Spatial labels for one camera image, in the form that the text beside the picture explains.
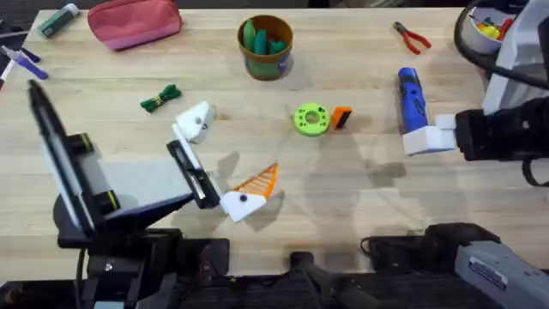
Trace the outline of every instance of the orange object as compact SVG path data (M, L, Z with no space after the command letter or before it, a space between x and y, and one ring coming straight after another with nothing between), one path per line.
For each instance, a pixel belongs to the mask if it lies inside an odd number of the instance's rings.
M332 125L334 130L342 129L345 126L346 121L351 116L353 110L348 106L337 106L332 112Z
M513 20L510 18L504 21L504 24L501 25L501 27L499 28L499 36L498 36L499 40L504 40L505 33L507 33L507 30L509 30L509 27L511 27L512 24L513 24Z
M278 163L265 168L257 176L246 180L241 185L235 187L234 191L243 193L256 194L268 199L275 187L276 178L278 176Z

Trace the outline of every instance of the pink zipper pouch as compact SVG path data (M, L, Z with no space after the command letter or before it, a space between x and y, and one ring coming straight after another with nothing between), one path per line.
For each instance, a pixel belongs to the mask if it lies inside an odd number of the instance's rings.
M98 40L114 51L144 44L181 31L181 16L172 0L114 0L87 14Z

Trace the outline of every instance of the yellow object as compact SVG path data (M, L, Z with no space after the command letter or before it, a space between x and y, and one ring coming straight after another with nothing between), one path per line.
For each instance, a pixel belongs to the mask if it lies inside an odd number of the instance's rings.
M499 38L499 30L497 30L494 26L479 24L477 25L477 28L482 34L484 34L488 38L492 38L492 39Z
M278 163L265 168L257 176L246 180L241 185L235 187L234 191L243 193L255 194L265 197L270 197L273 188L275 187L276 178L278 176Z

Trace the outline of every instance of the red-handled pliers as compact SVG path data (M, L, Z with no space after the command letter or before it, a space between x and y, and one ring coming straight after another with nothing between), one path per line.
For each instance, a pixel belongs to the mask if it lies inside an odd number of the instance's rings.
M419 55L421 53L421 51L419 51L419 49L416 46L412 45L412 42L410 41L410 38L417 40L421 44L425 45L425 47L427 47L427 48L431 48L431 42L429 42L428 39L422 37L421 35L419 35L417 33L413 33L411 31L409 31L400 22L396 21L393 24L393 28L396 31L398 31L398 33L400 33L402 35L402 38L404 38L404 44L406 44L406 47L411 52L413 52L414 54Z

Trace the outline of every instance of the wooden tabletop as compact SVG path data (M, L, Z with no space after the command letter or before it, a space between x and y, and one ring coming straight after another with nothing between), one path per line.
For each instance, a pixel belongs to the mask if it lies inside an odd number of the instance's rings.
M87 132L106 161L168 158L174 117L201 100L217 111L202 164L229 185L279 162L274 198L240 223L223 211L187 205L157 227L191 238L231 240L233 274L282 272L289 252L316 253L330 270L367 270L359 240L471 221L516 253L549 267L547 191L523 180L518 163L466 162L459 151L406 157L395 106L396 73L418 73L431 115L480 108L480 72L456 51L459 9L182 10L181 33L111 52L90 32L86 13L56 39L31 33L25 46L51 78L41 84L69 132ZM39 13L34 26L51 11ZM293 67L276 82L245 71L237 27L277 15L294 31ZM420 56L391 27L400 21L432 48ZM57 248L51 208L57 190L39 151L27 80L14 67L0 91L0 280L72 278L76 252ZM143 99L175 83L182 99L148 114ZM290 119L302 103L351 106L348 126L317 138Z

